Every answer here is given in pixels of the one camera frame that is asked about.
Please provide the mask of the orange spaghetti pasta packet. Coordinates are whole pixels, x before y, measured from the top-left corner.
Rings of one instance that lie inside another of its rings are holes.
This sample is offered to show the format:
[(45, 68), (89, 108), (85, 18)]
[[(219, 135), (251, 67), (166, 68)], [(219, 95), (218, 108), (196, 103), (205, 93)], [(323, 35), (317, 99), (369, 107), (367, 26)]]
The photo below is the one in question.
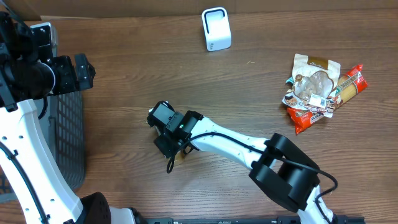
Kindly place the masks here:
[(362, 69), (363, 64), (356, 65), (338, 80), (338, 86), (334, 91), (335, 95), (326, 99), (325, 110), (322, 111), (321, 108), (318, 110), (287, 108), (287, 112), (294, 122), (295, 133), (299, 134), (320, 119), (333, 115), (339, 107), (366, 89), (368, 83), (361, 74)]

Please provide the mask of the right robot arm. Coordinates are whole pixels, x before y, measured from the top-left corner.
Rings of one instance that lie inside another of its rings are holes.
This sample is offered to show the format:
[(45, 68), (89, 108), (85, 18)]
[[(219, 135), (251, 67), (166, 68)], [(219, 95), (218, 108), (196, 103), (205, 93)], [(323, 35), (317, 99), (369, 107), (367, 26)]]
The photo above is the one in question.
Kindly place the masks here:
[[(196, 111), (181, 114), (166, 101), (149, 110), (147, 123), (159, 134), (154, 144), (169, 160), (168, 173), (178, 155), (193, 150), (219, 154), (247, 168), (251, 180), (272, 201), (297, 213), (301, 223), (338, 223), (322, 199), (337, 188), (336, 179), (287, 137), (277, 133), (269, 139), (246, 136)], [(335, 182), (334, 186), (321, 191), (319, 175)]]

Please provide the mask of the teal snack bar wrapper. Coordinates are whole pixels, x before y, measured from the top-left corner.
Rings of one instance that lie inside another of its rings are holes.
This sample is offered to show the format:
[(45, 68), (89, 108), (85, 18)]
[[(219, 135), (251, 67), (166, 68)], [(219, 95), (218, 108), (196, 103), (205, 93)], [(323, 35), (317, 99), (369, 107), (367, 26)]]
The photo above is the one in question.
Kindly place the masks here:
[(286, 83), (289, 83), (289, 84), (292, 84), (292, 85), (294, 84), (294, 82), (295, 81), (294, 81), (293, 77), (290, 77), (289, 79), (286, 80)]

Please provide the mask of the white tube with gold cap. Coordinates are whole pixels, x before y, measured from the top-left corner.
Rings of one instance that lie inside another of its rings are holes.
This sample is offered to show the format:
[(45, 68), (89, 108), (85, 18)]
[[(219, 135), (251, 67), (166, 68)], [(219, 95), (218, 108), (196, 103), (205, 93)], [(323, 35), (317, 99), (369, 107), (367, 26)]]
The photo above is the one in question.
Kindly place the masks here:
[[(164, 104), (159, 104), (156, 108), (152, 108), (148, 115), (148, 123), (154, 126), (158, 132), (158, 136), (163, 133), (167, 133), (171, 136), (181, 136), (179, 133), (179, 124), (183, 119), (183, 115), (176, 112)], [(184, 155), (182, 152), (178, 152), (176, 156), (172, 159), (174, 165), (179, 165), (184, 160)]]

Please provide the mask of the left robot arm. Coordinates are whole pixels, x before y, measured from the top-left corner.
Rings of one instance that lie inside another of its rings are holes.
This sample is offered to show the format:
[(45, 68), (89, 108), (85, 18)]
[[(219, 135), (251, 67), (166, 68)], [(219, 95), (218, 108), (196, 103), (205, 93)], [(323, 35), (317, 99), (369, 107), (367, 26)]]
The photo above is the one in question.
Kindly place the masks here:
[(56, 31), (29, 27), (10, 9), (1, 13), (1, 168), (27, 223), (137, 222), (131, 208), (108, 205), (96, 192), (80, 198), (68, 186), (45, 141), (36, 100), (93, 87), (86, 55), (57, 55)]

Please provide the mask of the beige nut snack pouch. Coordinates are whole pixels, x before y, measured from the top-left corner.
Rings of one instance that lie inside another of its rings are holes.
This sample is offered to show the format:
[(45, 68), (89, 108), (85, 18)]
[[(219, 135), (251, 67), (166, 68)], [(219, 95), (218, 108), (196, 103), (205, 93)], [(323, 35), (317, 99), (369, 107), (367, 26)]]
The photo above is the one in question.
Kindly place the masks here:
[(325, 110), (326, 99), (334, 96), (341, 65), (329, 59), (295, 54), (292, 68), (294, 84), (282, 102), (290, 108)]

